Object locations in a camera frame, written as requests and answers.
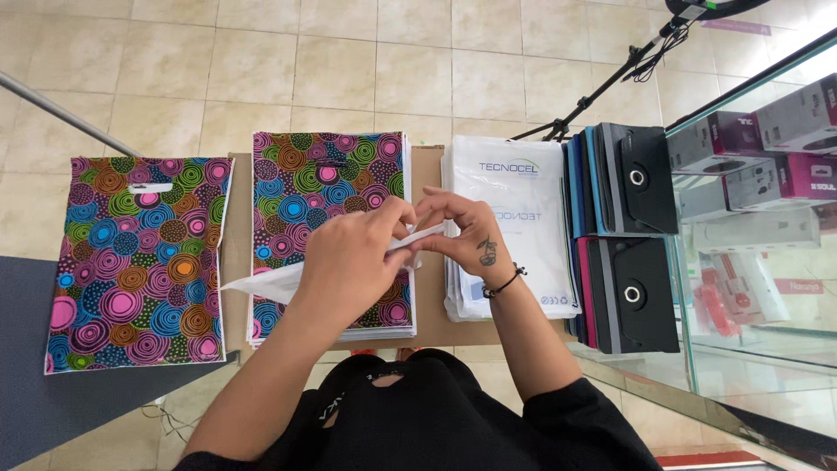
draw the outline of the bracelet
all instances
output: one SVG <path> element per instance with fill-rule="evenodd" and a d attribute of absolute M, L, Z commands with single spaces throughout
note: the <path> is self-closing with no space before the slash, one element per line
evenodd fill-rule
<path fill-rule="evenodd" d="M 485 282 L 483 282 L 482 283 L 482 297 L 483 298 L 488 298 L 488 299 L 493 298 L 494 296 L 499 294 L 501 291 L 503 291 L 503 289 L 505 289 L 507 286 L 511 285 L 511 282 L 515 281 L 515 278 L 519 277 L 520 275 L 527 275 L 528 274 L 528 273 L 524 272 L 524 270 L 526 270 L 526 267 L 518 267 L 516 262 L 512 262 L 512 263 L 515 266 L 515 276 L 511 277 L 511 280 L 509 280 L 508 283 L 506 283 L 505 285 L 503 285 L 501 287 L 498 287 L 497 289 L 488 289 L 487 287 L 485 287 Z"/>

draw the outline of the hand tattoo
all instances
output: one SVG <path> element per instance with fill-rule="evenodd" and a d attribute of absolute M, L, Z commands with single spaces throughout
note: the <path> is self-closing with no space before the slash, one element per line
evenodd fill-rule
<path fill-rule="evenodd" d="M 481 249 L 483 247 L 485 247 L 485 254 L 480 257 L 480 263 L 483 267 L 494 265 L 494 262 L 497 261 L 497 243 L 492 242 L 490 237 L 486 237 L 476 248 Z"/>

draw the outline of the glass display case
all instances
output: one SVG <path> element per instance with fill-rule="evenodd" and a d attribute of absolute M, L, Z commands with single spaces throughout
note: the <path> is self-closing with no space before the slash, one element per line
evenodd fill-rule
<path fill-rule="evenodd" d="M 680 353 L 572 347 L 600 380 L 821 468 L 837 454 L 835 73 L 837 30 L 666 128 Z"/>

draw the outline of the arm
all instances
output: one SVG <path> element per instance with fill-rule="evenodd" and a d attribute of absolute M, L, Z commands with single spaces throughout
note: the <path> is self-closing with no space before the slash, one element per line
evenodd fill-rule
<path fill-rule="evenodd" d="M 415 241 L 410 250 L 445 254 L 466 272 L 482 277 L 491 289 L 511 280 L 515 268 L 489 205 L 442 189 L 425 187 L 424 192 L 428 197 L 416 207 L 416 215 L 429 215 L 422 225 L 451 219 L 459 226 L 461 234 L 454 238 L 425 237 Z M 526 265 L 524 260 L 518 262 Z M 522 277 L 497 294 L 490 305 L 511 377 L 524 402 L 538 394 L 561 389 L 582 377 L 573 354 L 549 324 Z"/>
<path fill-rule="evenodd" d="M 413 207 L 390 197 L 377 210 L 327 221 L 311 234 L 300 287 L 253 357 L 203 414 L 183 455 L 206 451 L 252 461 L 285 431 L 317 360 L 393 283 L 412 254 L 385 258 L 392 235 L 415 223 Z"/>

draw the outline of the hand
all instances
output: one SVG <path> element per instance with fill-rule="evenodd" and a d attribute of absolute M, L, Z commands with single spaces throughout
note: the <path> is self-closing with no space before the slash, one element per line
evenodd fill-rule
<path fill-rule="evenodd" d="M 453 238 L 430 235 L 413 242 L 409 249 L 444 254 L 466 272 L 481 277 L 489 289 L 511 280 L 515 267 L 491 207 L 485 201 L 471 201 L 441 188 L 426 186 L 424 193 L 428 196 L 416 206 L 416 215 L 428 217 L 419 229 L 450 219 L 461 233 Z"/>
<path fill-rule="evenodd" d="M 385 255 L 393 236 L 408 234 L 399 218 L 416 223 L 413 206 L 390 196 L 376 210 L 337 216 L 312 232 L 300 286 L 285 316 L 300 316 L 339 336 L 387 291 L 413 255 L 408 248 Z"/>

